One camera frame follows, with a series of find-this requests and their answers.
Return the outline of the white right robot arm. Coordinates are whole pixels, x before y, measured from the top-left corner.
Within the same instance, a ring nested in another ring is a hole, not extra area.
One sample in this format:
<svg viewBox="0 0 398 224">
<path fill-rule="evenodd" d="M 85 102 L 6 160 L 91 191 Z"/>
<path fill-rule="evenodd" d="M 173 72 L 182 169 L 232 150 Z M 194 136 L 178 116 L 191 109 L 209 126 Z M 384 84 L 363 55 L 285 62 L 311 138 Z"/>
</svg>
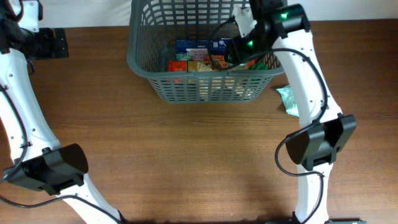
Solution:
<svg viewBox="0 0 398 224">
<path fill-rule="evenodd" d="M 288 134 L 275 150 L 285 147 L 298 179 L 294 223 L 330 223 L 327 211 L 328 179 L 337 154 L 356 129 L 353 115 L 343 114 L 334 100 L 317 60 L 311 25 L 303 6 L 282 1 L 250 1 L 234 5 L 230 19 L 239 36 L 229 48 L 233 63 L 272 53 L 279 60 L 294 95 L 301 128 Z"/>
</svg>

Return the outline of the green-lidded glass jar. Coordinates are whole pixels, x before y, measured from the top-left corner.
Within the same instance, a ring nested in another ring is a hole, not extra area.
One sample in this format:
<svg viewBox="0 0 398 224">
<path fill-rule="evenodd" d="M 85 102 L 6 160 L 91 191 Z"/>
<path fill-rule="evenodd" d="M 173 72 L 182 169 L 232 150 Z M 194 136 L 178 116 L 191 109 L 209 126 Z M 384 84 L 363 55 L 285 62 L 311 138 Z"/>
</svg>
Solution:
<svg viewBox="0 0 398 224">
<path fill-rule="evenodd" d="M 250 67 L 250 70 L 268 70 L 268 69 L 269 67 L 263 62 L 255 63 L 253 66 Z"/>
</svg>

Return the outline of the blue Kimberly-Clark tissue box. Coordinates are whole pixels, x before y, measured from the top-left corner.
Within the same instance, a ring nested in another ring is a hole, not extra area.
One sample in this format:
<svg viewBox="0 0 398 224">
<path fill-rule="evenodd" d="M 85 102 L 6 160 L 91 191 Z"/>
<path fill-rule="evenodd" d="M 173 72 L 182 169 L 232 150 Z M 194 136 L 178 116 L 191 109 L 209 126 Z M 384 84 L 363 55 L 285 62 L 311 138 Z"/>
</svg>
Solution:
<svg viewBox="0 0 398 224">
<path fill-rule="evenodd" d="M 187 53 L 188 49 L 207 49 L 210 45 L 210 52 L 212 55 L 225 55 L 227 52 L 227 44 L 232 39 L 211 39 L 211 40 L 196 40 L 196 39 L 177 39 L 175 51 L 176 53 Z"/>
</svg>

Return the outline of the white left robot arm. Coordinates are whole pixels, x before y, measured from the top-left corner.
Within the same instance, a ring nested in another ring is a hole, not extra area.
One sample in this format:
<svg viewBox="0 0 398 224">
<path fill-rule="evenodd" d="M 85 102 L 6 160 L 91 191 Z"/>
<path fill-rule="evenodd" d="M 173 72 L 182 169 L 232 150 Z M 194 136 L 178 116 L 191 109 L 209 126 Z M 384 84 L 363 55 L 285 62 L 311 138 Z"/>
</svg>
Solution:
<svg viewBox="0 0 398 224">
<path fill-rule="evenodd" d="M 62 28 L 39 28 L 40 1 L 1 1 L 1 121 L 14 165 L 1 182 L 65 201 L 86 223 L 125 223 L 121 213 L 99 193 L 88 175 L 88 161 L 78 144 L 62 146 L 49 128 L 30 83 L 33 60 L 67 58 Z"/>
</svg>

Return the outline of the San Remo spaghetti packet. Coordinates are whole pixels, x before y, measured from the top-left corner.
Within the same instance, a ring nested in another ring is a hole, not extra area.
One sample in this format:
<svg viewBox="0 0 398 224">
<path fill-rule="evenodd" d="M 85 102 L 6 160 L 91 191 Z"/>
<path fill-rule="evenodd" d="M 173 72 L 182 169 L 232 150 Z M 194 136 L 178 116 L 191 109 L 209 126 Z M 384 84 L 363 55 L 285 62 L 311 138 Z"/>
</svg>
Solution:
<svg viewBox="0 0 398 224">
<path fill-rule="evenodd" d="M 169 72 L 212 72 L 218 71 L 219 68 L 232 67 L 232 63 L 225 61 L 216 61 L 218 66 L 214 66 L 210 61 L 169 61 Z"/>
</svg>

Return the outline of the beige plastic packet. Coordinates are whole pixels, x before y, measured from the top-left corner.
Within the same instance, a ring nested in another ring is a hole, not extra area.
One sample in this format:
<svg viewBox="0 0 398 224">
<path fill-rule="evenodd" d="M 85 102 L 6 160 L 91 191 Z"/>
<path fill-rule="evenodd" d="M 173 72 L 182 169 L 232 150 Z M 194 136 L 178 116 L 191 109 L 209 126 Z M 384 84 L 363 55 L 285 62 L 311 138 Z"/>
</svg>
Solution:
<svg viewBox="0 0 398 224">
<path fill-rule="evenodd" d="M 248 70 L 256 60 L 238 65 L 236 70 Z M 239 100 L 245 92 L 248 78 L 236 79 L 234 77 L 199 77 L 199 96 L 203 101 L 228 101 Z"/>
</svg>

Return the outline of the teal plastic packet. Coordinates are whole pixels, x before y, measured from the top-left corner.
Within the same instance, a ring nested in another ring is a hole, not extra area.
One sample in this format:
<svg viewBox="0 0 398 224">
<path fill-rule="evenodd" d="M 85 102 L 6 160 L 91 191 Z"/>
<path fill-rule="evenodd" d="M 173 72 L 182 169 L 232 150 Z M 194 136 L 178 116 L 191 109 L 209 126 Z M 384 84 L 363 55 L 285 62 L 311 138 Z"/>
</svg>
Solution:
<svg viewBox="0 0 398 224">
<path fill-rule="evenodd" d="M 293 91 L 290 87 L 290 85 L 284 86 L 282 88 L 276 89 L 276 91 L 279 93 L 282 102 L 285 106 L 285 111 L 287 114 L 299 117 L 299 111 L 297 107 L 296 100 L 294 98 Z"/>
</svg>

